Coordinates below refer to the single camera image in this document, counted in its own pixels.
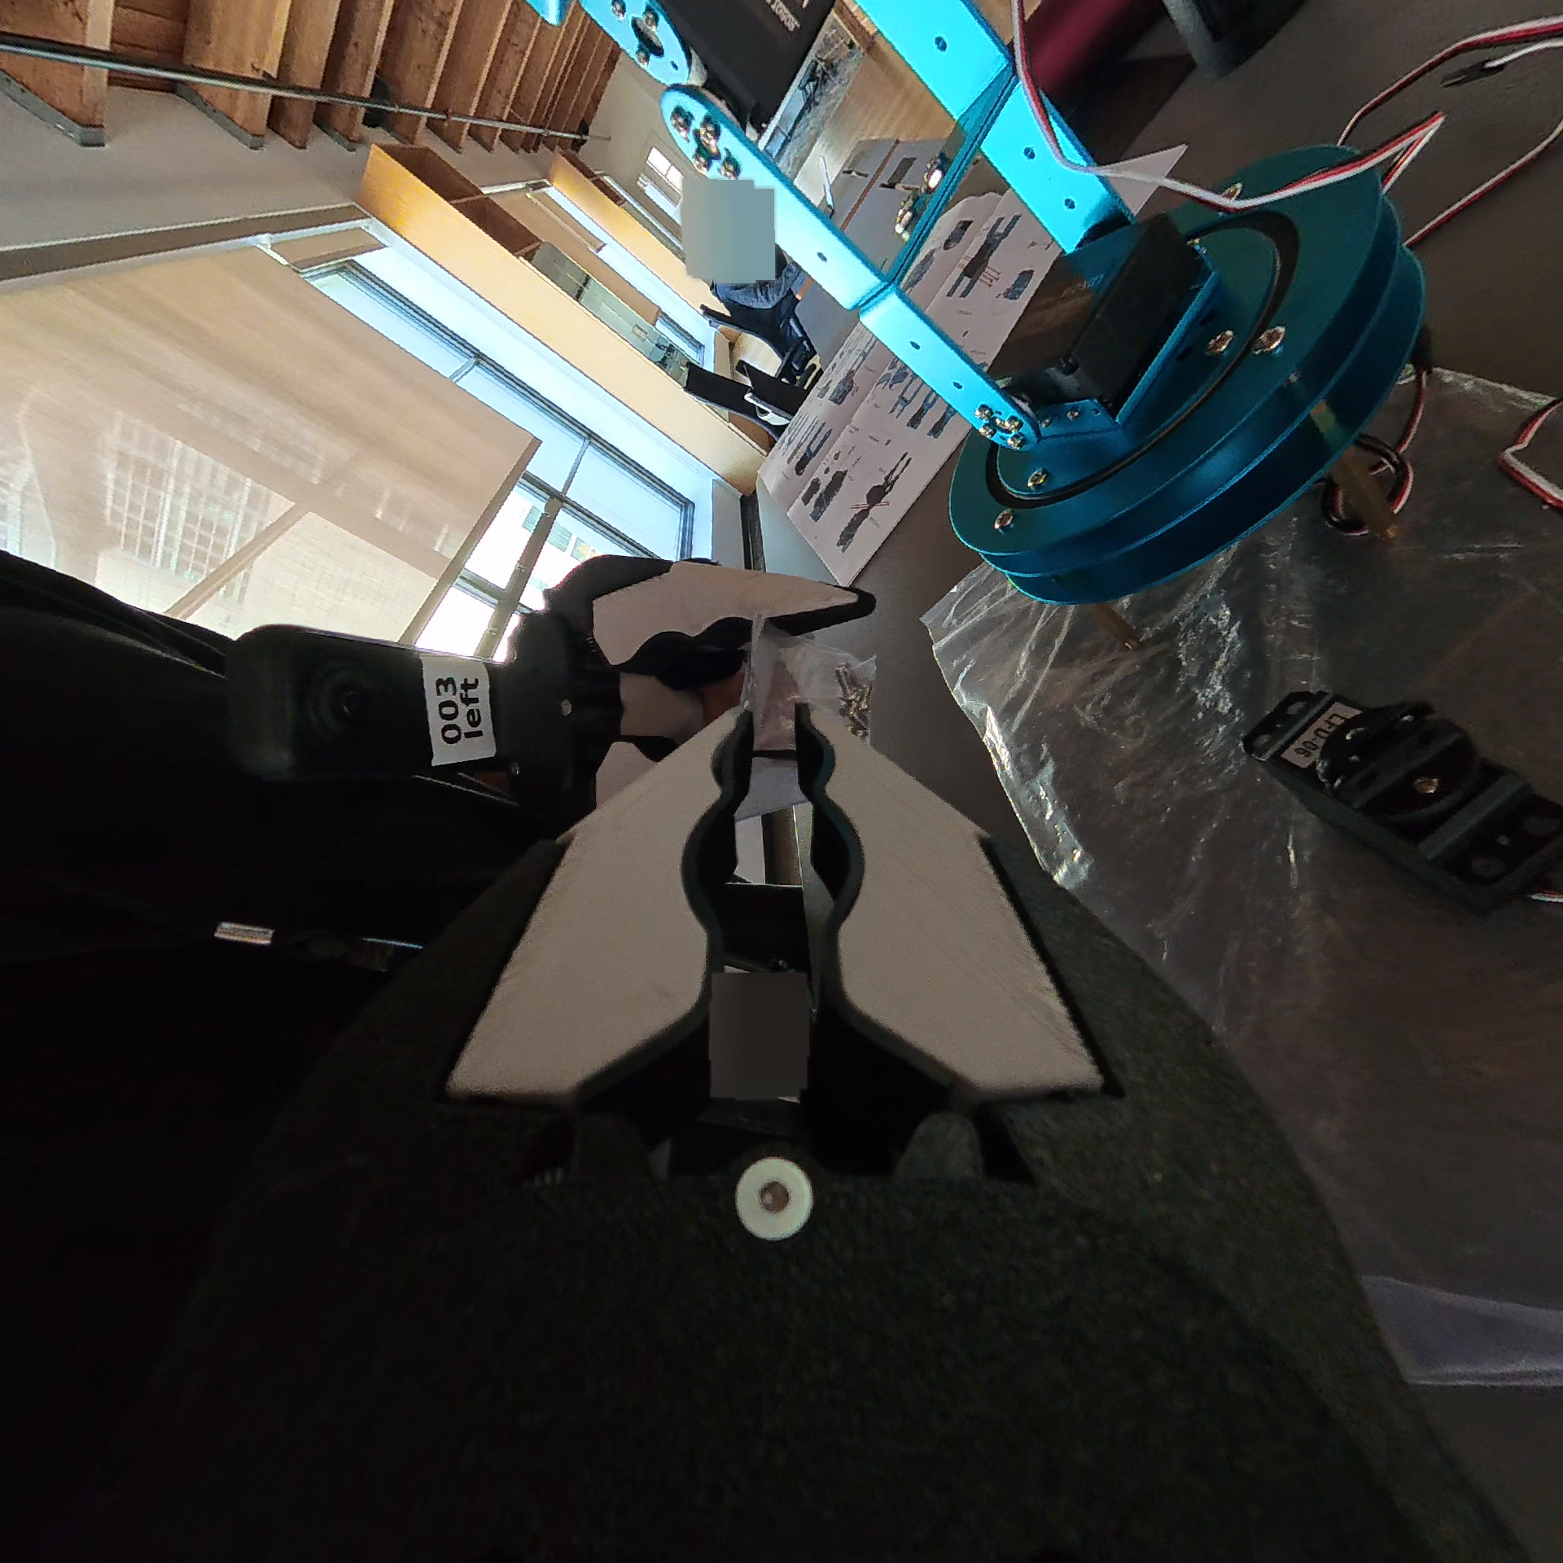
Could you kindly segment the person's black clothing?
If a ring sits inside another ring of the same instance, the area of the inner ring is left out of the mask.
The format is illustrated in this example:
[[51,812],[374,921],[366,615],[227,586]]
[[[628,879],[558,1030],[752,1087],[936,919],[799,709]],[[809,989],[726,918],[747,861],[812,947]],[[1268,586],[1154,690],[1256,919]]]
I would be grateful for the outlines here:
[[222,634],[1,564],[3,1559],[65,1559],[283,1102],[382,957],[538,835],[480,783],[304,784],[224,747]]

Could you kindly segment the thin metal ceiling rail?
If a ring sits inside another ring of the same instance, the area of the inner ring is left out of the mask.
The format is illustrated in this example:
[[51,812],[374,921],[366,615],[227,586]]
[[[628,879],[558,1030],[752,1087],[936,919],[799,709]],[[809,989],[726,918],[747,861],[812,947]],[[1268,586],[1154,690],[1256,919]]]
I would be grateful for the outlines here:
[[441,109],[432,104],[400,102],[385,96],[362,96],[356,92],[330,91],[283,83],[270,74],[245,76],[240,73],[213,69],[205,66],[188,66],[182,63],[149,61],[113,48],[95,48],[87,45],[68,43],[51,37],[3,30],[1,53],[30,61],[42,61],[71,68],[92,68],[107,73],[159,79],[170,84],[188,84],[213,87],[219,91],[263,96],[270,99],[296,100],[310,105],[325,107],[359,107],[367,112],[384,112],[385,115],[410,115],[437,125],[462,125],[467,128],[494,128],[498,131],[519,131],[535,135],[543,139],[561,139],[572,146],[590,141],[607,141],[603,133],[589,130],[568,130],[564,126],[543,126],[511,120],[506,117],[478,115]]

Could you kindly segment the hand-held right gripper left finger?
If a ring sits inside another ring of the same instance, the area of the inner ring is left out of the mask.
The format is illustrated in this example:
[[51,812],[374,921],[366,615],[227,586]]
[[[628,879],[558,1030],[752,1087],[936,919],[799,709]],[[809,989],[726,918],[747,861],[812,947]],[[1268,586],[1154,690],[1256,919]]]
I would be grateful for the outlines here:
[[563,836],[563,853],[447,1077],[457,1098],[568,1107],[693,1019],[708,934],[683,857],[717,804],[717,716]]

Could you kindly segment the blue toy robot arm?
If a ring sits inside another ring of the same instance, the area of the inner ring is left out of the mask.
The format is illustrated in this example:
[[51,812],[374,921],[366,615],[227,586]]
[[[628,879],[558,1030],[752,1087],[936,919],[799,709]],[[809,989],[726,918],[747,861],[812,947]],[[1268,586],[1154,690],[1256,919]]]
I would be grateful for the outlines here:
[[[1304,146],[1206,188],[1090,157],[1037,89],[1014,6],[862,3],[952,122],[893,252],[813,205],[755,128],[831,3],[582,3],[654,81],[685,200],[752,200],[781,252],[968,423],[949,488],[963,545],[1037,600],[1098,612],[1224,551],[1352,450],[1424,315],[1391,182],[1427,115],[1370,151]],[[984,161],[1061,253],[981,366],[910,294],[913,260]]]

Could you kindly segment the black servo motor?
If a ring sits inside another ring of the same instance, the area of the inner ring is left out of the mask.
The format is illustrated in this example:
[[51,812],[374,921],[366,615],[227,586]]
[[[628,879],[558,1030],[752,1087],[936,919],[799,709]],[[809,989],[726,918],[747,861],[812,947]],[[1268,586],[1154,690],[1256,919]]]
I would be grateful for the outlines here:
[[1470,910],[1541,890],[1559,867],[1559,802],[1426,701],[1295,690],[1242,748],[1308,812]]

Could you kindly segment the clear zip bag of screws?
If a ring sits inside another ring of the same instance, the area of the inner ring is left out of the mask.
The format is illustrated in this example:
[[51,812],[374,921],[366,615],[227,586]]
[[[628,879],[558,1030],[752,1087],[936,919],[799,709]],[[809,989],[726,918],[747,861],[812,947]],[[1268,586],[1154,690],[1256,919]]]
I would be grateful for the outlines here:
[[743,706],[752,714],[748,791],[737,804],[742,822],[805,801],[797,778],[796,706],[840,721],[862,744],[870,740],[875,657],[856,657],[817,634],[786,634],[753,620]]

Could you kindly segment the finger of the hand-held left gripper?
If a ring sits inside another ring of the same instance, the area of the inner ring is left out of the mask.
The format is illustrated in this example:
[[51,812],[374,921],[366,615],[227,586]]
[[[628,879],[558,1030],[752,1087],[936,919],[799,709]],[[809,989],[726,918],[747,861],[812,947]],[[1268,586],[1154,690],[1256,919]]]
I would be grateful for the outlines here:
[[656,675],[621,675],[618,734],[597,768],[597,804],[647,773],[670,748],[688,742],[713,719],[730,711],[745,678],[729,675],[698,688],[672,688]]
[[703,558],[589,558],[582,631],[616,672],[719,672],[753,626],[809,634],[870,615],[856,587]]

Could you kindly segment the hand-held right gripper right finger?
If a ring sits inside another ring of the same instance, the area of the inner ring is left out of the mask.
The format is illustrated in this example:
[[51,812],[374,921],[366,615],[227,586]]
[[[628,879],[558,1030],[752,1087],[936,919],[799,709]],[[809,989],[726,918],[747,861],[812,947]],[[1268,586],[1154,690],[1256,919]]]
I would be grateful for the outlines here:
[[828,711],[796,711],[822,996],[957,1100],[1098,1090],[986,833]]

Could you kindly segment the dark red metal tube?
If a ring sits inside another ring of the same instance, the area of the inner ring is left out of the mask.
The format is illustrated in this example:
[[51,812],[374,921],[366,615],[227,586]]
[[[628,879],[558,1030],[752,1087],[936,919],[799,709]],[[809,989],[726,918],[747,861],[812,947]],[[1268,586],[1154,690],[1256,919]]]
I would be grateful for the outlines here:
[[1020,32],[1030,79],[1053,107],[1072,112],[1168,21],[1160,1],[1025,3]]

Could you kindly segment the large glass window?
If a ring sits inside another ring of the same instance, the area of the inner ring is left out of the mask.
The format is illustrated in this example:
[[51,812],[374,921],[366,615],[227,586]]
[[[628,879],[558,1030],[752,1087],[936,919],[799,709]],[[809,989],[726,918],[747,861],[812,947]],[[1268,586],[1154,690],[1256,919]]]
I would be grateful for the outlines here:
[[3,551],[224,636],[468,654],[691,503],[356,265],[258,247],[3,293]]

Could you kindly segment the black office chair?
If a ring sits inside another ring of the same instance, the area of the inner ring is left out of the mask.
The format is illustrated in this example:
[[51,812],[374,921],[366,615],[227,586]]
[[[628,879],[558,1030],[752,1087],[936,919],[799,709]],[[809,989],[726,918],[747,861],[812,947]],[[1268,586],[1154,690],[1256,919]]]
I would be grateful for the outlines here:
[[786,426],[809,400],[807,389],[753,367],[748,361],[740,361],[737,369],[739,376],[730,377],[688,361],[683,369],[683,390],[726,415],[771,428]]

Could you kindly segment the assembly instruction manual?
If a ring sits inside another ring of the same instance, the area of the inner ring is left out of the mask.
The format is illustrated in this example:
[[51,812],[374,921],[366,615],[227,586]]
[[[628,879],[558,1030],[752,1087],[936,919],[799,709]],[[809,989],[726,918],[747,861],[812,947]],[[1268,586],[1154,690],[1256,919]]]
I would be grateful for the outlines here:
[[[908,293],[984,367],[1059,258],[1012,192],[949,205],[908,270]],[[856,323],[758,470],[763,491],[838,584],[849,584],[970,426],[921,374]]]

